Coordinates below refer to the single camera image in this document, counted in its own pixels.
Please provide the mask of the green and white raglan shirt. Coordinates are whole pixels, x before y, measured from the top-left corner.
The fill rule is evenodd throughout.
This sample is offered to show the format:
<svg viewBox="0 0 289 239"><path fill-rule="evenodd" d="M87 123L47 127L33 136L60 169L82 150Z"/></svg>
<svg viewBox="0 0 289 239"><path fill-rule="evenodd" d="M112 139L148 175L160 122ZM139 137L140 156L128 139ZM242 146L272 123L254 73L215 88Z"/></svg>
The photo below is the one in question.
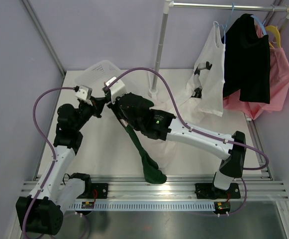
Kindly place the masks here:
<svg viewBox="0 0 289 239"><path fill-rule="evenodd" d="M120 123L139 152L146 182L163 184L167 176L162 170L175 158L178 144L167 141L169 126L175 116L153 109L154 103L142 96L128 93L120 99L126 119Z"/></svg>

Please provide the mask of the white tank top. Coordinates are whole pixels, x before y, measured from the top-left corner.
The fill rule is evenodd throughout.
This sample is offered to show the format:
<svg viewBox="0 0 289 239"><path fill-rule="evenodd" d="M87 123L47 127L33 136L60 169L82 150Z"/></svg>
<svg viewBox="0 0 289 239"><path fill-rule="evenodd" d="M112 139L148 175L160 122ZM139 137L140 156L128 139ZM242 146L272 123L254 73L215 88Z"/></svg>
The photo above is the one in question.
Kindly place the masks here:
<svg viewBox="0 0 289 239"><path fill-rule="evenodd" d="M225 44L221 40L220 25L213 22L204 47L196 60L185 88L175 94L179 109L189 116L223 115L223 87Z"/></svg>

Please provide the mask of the light blue hanger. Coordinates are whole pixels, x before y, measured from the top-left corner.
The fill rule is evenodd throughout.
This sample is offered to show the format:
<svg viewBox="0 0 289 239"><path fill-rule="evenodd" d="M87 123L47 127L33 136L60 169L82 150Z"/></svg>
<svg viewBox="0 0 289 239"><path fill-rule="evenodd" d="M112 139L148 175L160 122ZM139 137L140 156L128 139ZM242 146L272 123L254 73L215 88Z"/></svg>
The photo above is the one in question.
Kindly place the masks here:
<svg viewBox="0 0 289 239"><path fill-rule="evenodd" d="M215 24L215 28L217 28L217 29L222 28L222 30L223 30L224 44L226 43L226 31L227 31L227 27L228 27L228 24L229 24L229 22L230 22L230 20L231 20L231 17L232 17L232 15L233 15L234 10L235 10L235 3L232 3L231 13L230 13L229 17L227 18L226 23L225 23L225 24L219 24L219 23L216 23L216 24Z"/></svg>

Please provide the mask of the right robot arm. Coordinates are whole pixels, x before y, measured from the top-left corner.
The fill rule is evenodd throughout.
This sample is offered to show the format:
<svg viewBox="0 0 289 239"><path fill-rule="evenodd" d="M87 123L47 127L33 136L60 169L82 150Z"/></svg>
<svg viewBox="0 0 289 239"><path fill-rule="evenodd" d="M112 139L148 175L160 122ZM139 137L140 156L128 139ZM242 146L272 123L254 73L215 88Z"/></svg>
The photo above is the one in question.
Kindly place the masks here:
<svg viewBox="0 0 289 239"><path fill-rule="evenodd" d="M241 178L245 161L245 134L220 134L206 129L195 129L172 113L153 109L153 103L142 96L124 93L113 98L105 92L107 106L123 126L141 133L152 140L173 141L187 144L211 153L221 160L213 181L196 187L197 198L240 198L234 179Z"/></svg>

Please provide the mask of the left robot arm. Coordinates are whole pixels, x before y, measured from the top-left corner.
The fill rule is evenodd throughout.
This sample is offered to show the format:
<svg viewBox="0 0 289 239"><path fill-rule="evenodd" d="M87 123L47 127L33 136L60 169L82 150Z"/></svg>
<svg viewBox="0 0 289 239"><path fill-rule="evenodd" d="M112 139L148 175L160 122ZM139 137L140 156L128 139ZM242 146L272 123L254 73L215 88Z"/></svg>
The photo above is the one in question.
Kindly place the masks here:
<svg viewBox="0 0 289 239"><path fill-rule="evenodd" d="M53 159L27 197L19 197L16 212L24 235L28 232L56 235L65 212L77 198L96 198L91 177L84 173L70 175L61 188L63 177L81 146L81 128L91 117L100 118L105 98L79 101L77 108L64 104L57 110L56 136L52 146Z"/></svg>

